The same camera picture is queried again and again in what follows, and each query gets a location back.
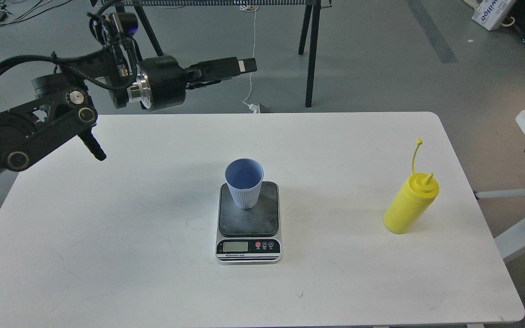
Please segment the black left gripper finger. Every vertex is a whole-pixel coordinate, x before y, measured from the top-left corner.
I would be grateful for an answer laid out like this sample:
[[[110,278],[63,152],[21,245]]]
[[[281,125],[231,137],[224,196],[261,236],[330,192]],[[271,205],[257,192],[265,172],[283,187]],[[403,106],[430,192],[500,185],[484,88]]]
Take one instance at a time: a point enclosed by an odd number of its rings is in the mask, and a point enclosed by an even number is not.
[[[227,81],[230,79],[232,79],[232,77],[191,76],[185,89],[187,91],[192,91],[194,89],[209,87],[211,85],[218,84],[222,81]]]
[[[257,63],[255,58],[237,59],[237,57],[227,57],[191,65],[190,77],[236,77],[244,73],[256,71]]]

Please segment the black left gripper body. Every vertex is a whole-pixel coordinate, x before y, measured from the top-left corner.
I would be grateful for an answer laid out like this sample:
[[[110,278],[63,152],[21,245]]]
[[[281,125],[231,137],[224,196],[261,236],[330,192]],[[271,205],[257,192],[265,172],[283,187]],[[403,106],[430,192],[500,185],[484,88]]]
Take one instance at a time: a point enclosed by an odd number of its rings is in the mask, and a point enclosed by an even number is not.
[[[187,86],[194,73],[182,68],[172,56],[158,56],[139,63],[139,81],[143,109],[157,111],[179,106],[185,102]]]

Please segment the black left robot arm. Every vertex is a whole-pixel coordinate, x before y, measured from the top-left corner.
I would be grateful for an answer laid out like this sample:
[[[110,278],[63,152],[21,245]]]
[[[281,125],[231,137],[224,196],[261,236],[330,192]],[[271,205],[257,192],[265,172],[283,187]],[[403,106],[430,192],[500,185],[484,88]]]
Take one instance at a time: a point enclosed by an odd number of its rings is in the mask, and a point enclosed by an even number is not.
[[[21,172],[79,137],[97,160],[106,154],[93,136],[98,111],[86,82],[109,91],[114,106],[140,103],[148,111],[183,104],[187,91],[257,70],[254,58],[228,57],[182,68],[172,56],[141,59],[133,13],[90,13],[91,31],[102,48],[85,56],[22,55],[0,62],[0,77],[28,62],[49,62],[60,70],[36,77],[35,100],[0,112],[0,174]]]

